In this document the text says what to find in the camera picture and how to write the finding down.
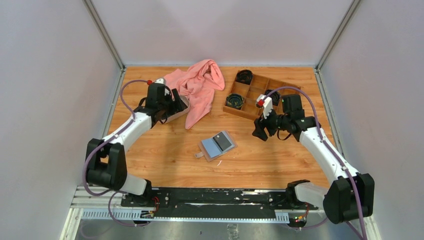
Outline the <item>pink card holder wallet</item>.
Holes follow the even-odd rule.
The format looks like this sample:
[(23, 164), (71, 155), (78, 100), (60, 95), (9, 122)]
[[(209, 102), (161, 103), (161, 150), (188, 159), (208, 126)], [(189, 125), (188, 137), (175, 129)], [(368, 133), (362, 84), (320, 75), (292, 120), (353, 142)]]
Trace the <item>pink card holder wallet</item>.
[(217, 135), (218, 134), (217, 133), (212, 137), (201, 140), (198, 143), (198, 147), (200, 149), (200, 152), (195, 153), (194, 156), (198, 159), (199, 158), (205, 158), (207, 162), (211, 162), (211, 161), (219, 158), (220, 156), (228, 153), (229, 151), (235, 149), (238, 146), (236, 144), (234, 138), (230, 135), (230, 133), (228, 131), (220, 131), (220, 132), (226, 132), (226, 134), (229, 136), (229, 138), (231, 139), (231, 141), (233, 143), (232, 148), (230, 148), (228, 151), (222, 152), (221, 149), (218, 147), (218, 145), (213, 140), (213, 137), (215, 135)]

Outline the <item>beige oval card tray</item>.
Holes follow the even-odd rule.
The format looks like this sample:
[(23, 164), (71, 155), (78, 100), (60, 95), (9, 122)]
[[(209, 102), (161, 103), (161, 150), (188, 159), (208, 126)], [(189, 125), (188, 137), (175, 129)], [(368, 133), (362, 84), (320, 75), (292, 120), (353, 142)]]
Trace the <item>beige oval card tray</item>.
[(177, 118), (182, 117), (183, 115), (189, 112), (191, 108), (190, 101), (185, 96), (180, 96), (180, 97), (183, 99), (184, 103), (187, 104), (188, 108), (183, 111), (176, 111), (176, 113), (172, 116), (162, 116), (161, 120), (163, 121), (164, 124), (170, 123), (173, 120), (176, 120)]

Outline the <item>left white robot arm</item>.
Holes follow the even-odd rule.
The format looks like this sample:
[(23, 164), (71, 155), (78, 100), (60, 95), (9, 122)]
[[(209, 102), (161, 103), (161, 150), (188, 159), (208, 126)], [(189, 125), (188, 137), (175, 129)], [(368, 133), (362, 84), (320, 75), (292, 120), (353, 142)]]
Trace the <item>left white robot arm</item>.
[(153, 201), (152, 183), (128, 173), (126, 153), (157, 123), (169, 123), (189, 110), (188, 98), (177, 89), (169, 88), (162, 79), (149, 83), (146, 97), (130, 109), (124, 124), (104, 138), (88, 142), (82, 173), (85, 190), (96, 197), (111, 191), (131, 194), (140, 206), (149, 206)]

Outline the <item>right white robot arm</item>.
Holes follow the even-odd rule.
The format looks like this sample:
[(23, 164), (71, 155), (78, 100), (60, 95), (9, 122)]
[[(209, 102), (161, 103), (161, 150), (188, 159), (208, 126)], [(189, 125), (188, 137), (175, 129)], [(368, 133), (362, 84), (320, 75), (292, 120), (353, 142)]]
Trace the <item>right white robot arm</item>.
[(329, 188), (297, 180), (287, 185), (286, 204), (298, 209), (304, 203), (324, 210), (334, 224), (370, 217), (374, 211), (375, 181), (370, 174), (361, 174), (352, 167), (329, 142), (325, 131), (313, 116), (306, 116), (298, 94), (282, 97), (282, 114), (273, 108), (272, 98), (261, 94), (256, 106), (262, 109), (254, 120), (254, 137), (266, 141), (286, 131), (301, 143), (321, 167)]

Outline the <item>black VIP credit card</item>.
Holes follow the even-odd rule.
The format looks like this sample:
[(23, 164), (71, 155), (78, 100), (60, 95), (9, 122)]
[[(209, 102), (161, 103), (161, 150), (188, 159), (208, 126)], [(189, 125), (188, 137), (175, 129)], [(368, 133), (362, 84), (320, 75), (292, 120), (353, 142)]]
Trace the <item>black VIP credit card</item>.
[(212, 139), (222, 152), (228, 151), (234, 145), (225, 131), (219, 132)]

